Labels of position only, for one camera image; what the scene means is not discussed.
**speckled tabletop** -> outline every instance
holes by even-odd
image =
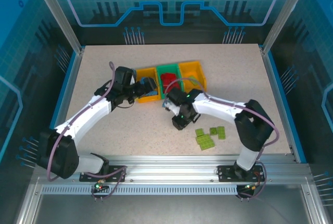
[[[265,153],[290,153],[286,135],[256,44],[119,45],[87,46],[75,83],[67,119],[80,110],[97,88],[111,78],[109,61],[115,66],[145,68],[199,60],[209,94],[236,102],[255,99],[280,131],[280,140]],[[202,115],[197,123],[178,131],[171,112],[162,101],[135,103],[130,109],[116,109],[86,134],[80,153],[101,155],[218,155],[239,154],[242,146],[236,127],[226,121]],[[195,129],[224,126],[225,140],[213,136],[215,147],[202,151]]]

